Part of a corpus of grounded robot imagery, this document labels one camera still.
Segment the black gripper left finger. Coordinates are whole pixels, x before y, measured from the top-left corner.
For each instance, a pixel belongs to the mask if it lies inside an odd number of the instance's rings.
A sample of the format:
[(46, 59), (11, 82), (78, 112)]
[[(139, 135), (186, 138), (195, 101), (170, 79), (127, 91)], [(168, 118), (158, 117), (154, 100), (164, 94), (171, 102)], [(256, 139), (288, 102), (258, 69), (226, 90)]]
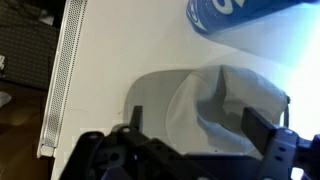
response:
[(137, 105), (133, 108), (133, 112), (130, 119), (130, 125), (137, 130), (142, 128), (143, 124), (143, 106)]

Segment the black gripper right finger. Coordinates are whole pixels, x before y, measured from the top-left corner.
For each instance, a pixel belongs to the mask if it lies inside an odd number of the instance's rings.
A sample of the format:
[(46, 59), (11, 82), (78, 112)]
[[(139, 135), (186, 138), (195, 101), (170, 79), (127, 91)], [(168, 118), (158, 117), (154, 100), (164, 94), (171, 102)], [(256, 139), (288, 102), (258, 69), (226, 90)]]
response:
[(277, 128), (254, 108), (243, 110), (241, 129), (254, 147), (264, 154)]

